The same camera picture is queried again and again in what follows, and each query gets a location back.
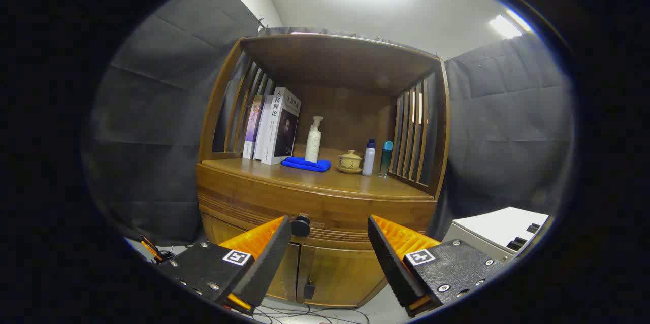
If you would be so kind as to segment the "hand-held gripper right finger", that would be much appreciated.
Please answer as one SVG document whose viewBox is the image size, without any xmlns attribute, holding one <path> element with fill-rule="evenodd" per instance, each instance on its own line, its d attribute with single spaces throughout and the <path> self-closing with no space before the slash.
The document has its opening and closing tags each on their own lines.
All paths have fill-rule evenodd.
<svg viewBox="0 0 650 324">
<path fill-rule="evenodd" d="M 369 215 L 367 234 L 393 294 L 409 317 L 476 291 L 505 266 L 462 239 L 439 242 L 377 215 Z"/>
</svg>

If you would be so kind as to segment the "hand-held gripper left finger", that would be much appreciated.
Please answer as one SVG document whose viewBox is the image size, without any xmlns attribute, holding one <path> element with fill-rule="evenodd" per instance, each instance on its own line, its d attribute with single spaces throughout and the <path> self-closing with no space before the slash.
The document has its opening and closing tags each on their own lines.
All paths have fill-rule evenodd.
<svg viewBox="0 0 650 324">
<path fill-rule="evenodd" d="M 269 290 L 290 237 L 290 220 L 284 215 L 218 244 L 194 244 L 155 267 L 195 296 L 253 315 Z"/>
</svg>

